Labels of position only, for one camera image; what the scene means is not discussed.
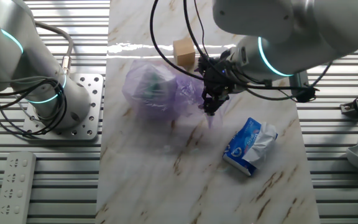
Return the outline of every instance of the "metal slat floor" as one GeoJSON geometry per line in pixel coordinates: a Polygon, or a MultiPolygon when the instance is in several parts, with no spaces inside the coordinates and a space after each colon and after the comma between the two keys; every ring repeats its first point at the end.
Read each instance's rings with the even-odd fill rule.
{"type": "MultiPolygon", "coordinates": [[[[35,19],[67,31],[75,48],[71,72],[105,75],[110,1],[27,1],[35,19]]],[[[42,40],[61,61],[63,37],[38,29],[42,40]]],[[[323,71],[308,71],[311,82],[323,71]]],[[[306,154],[310,163],[321,223],[358,223],[358,170],[344,156],[358,140],[358,120],[341,116],[339,105],[358,96],[358,51],[334,62],[319,82],[318,98],[298,105],[306,154]]],[[[2,102],[12,101],[5,98],[2,102]]],[[[18,106],[6,111],[18,124],[18,106]]],[[[95,142],[29,144],[0,128],[0,187],[7,155],[32,151],[37,166],[27,223],[91,224],[96,213],[101,130],[95,142]]]]}

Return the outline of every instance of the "white marble table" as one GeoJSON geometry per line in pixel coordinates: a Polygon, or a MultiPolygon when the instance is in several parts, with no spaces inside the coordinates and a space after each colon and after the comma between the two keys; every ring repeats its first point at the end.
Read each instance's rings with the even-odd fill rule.
{"type": "MultiPolygon", "coordinates": [[[[204,119],[136,118],[121,88],[134,59],[160,60],[149,34],[152,3],[111,1],[96,223],[319,223],[294,102],[238,94],[218,129],[208,129],[204,119]],[[221,159],[248,117],[278,132],[266,164],[253,177],[221,159]]],[[[216,27],[211,4],[198,1],[207,49],[220,54],[241,37],[216,27]]],[[[193,8],[189,3],[191,24],[201,37],[193,8]]],[[[172,41],[187,35],[181,1],[160,1],[155,31],[163,52],[172,55],[172,41]]]]}

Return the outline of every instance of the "metal mounting plate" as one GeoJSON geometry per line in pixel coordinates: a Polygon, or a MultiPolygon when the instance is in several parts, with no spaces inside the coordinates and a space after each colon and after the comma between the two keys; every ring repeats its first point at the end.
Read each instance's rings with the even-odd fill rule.
{"type": "MultiPolygon", "coordinates": [[[[85,87],[91,97],[91,108],[87,117],[77,126],[70,129],[51,131],[39,135],[31,140],[63,140],[63,141],[90,141],[98,136],[99,115],[101,110],[101,99],[103,94],[104,79],[100,74],[74,73],[70,78],[85,87]]],[[[34,107],[29,104],[27,112],[37,117],[34,107]]],[[[32,132],[42,129],[43,123],[25,117],[24,129],[32,132]]]]}

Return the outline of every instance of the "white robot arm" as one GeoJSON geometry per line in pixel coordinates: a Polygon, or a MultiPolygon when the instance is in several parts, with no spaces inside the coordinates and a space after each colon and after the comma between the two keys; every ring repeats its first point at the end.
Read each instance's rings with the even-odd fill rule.
{"type": "MultiPolygon", "coordinates": [[[[236,83],[269,86],[290,77],[292,86],[302,86],[307,69],[358,49],[358,0],[214,0],[213,16],[222,30],[247,36],[214,61],[232,85],[204,82],[209,114],[228,93],[246,90],[236,83]]],[[[222,76],[210,63],[200,64],[204,79],[222,76]]]]}
{"type": "MultiPolygon", "coordinates": [[[[9,85],[14,91],[25,90],[34,83],[10,82],[22,78],[53,78],[63,86],[67,112],[57,129],[79,124],[91,107],[90,96],[83,86],[65,74],[57,60],[41,41],[31,10],[23,0],[0,0],[0,91],[9,85]]],[[[43,118],[56,113],[58,94],[50,85],[36,88],[26,99],[43,118]]],[[[46,125],[49,119],[43,120],[46,125]]]]}

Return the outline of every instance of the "mounting hole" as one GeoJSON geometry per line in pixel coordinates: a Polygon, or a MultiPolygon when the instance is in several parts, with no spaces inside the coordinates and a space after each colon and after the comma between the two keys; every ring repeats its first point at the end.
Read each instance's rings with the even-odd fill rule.
{"type": "Polygon", "coordinates": [[[73,120],[75,120],[77,122],[80,121],[80,117],[76,113],[70,112],[70,116],[71,116],[71,118],[73,118],[73,120]]]}

